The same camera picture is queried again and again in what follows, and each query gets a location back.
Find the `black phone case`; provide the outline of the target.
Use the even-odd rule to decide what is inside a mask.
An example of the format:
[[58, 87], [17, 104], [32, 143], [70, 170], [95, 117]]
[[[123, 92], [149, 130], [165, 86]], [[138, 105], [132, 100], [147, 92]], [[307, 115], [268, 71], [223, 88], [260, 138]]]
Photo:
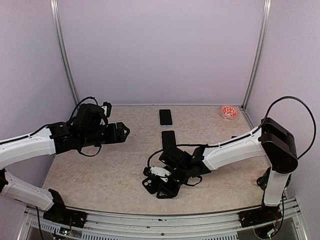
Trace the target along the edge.
[[147, 177], [142, 181], [143, 187], [151, 194], [155, 194], [158, 192], [158, 188], [162, 180], [159, 177]]

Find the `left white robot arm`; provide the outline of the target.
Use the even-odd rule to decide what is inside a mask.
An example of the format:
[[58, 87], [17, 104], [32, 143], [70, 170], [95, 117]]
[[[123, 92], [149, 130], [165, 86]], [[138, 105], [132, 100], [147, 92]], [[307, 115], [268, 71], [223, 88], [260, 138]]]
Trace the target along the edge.
[[44, 156], [60, 155], [103, 145], [124, 143], [130, 129], [123, 122], [110, 123], [112, 106], [82, 103], [67, 121], [46, 124], [38, 130], [9, 138], [0, 143], [0, 194], [43, 211], [49, 211], [63, 223], [70, 218], [60, 194], [53, 189], [40, 188], [24, 181], [8, 171], [8, 167]]

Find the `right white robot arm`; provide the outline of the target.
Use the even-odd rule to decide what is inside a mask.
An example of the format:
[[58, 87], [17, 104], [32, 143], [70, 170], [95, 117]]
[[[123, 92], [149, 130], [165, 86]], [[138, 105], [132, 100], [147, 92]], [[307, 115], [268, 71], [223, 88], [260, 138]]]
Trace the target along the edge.
[[256, 210], [256, 218], [266, 222], [271, 218], [282, 199], [287, 181], [298, 167], [295, 138], [292, 133], [271, 118], [263, 120], [260, 127], [214, 146], [197, 147], [192, 154], [168, 146], [159, 160], [167, 169], [153, 170], [159, 180], [156, 197], [173, 199], [180, 187], [190, 178], [200, 178], [229, 164], [255, 157], [267, 157], [270, 173], [263, 194], [263, 205]]

